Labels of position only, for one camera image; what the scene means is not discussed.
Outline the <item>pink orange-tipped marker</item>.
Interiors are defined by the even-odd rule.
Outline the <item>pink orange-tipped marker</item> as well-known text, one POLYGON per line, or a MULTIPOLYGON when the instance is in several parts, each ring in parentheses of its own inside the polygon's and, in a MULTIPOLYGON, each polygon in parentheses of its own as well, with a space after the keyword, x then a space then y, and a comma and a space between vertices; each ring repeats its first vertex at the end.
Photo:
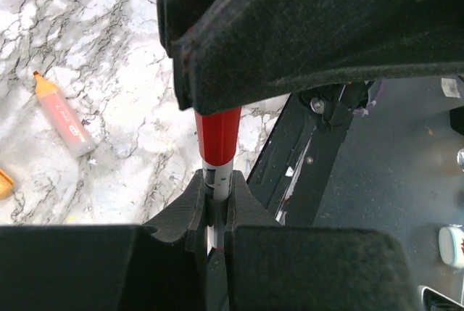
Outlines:
POLYGON ((92 152, 96 144, 83 127, 61 89, 37 71, 33 72, 33 77, 36 81, 36 96, 49 121, 57 129, 70 152, 75 157, 92 152))

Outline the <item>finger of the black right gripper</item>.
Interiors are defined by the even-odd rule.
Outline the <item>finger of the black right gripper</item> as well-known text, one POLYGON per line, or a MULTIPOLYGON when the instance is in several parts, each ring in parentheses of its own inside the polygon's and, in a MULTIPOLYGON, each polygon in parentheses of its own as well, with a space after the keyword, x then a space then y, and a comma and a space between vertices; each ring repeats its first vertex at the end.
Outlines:
POLYGON ((463 71, 463 0, 156 0, 181 109, 463 71))

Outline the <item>white red-tipped pen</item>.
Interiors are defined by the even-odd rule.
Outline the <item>white red-tipped pen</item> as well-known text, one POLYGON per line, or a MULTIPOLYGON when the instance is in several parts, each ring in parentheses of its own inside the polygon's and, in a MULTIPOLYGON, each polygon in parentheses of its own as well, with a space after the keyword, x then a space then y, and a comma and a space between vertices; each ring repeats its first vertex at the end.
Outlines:
POLYGON ((228 215, 228 197, 231 194, 233 159, 218 166, 204 160, 202 171, 209 242, 215 249, 222 249, 228 215))

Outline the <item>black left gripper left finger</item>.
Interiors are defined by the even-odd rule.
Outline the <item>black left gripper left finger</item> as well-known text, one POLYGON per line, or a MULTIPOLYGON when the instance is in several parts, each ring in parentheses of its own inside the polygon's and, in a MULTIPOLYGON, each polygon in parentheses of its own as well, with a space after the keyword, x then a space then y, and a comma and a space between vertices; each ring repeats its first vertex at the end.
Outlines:
POLYGON ((205 310, 203 176, 142 225, 1 228, 3 310, 205 310))

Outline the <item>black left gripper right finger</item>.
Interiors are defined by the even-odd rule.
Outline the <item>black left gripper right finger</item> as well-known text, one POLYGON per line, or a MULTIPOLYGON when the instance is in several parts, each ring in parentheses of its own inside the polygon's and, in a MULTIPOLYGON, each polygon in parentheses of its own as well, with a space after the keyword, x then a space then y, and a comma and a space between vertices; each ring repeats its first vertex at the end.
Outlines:
POLYGON ((225 232, 231 310, 419 310, 395 237, 282 226, 233 174, 225 232))

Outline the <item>orange-yellow marker cap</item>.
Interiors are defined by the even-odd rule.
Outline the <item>orange-yellow marker cap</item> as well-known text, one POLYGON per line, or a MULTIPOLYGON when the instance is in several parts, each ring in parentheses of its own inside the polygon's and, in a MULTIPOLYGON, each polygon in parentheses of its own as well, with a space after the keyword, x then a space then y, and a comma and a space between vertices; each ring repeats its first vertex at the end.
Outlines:
POLYGON ((13 191, 14 181, 6 172, 0 170, 0 200, 6 199, 13 191))

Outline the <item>red pen cap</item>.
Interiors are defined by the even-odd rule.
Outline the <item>red pen cap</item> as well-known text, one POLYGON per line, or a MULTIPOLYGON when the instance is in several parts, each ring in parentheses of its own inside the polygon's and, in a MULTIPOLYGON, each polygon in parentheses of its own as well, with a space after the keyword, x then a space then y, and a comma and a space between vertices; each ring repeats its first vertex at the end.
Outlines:
POLYGON ((202 159, 214 166, 230 162, 236 153, 241 107, 211 115, 194 114, 202 159))

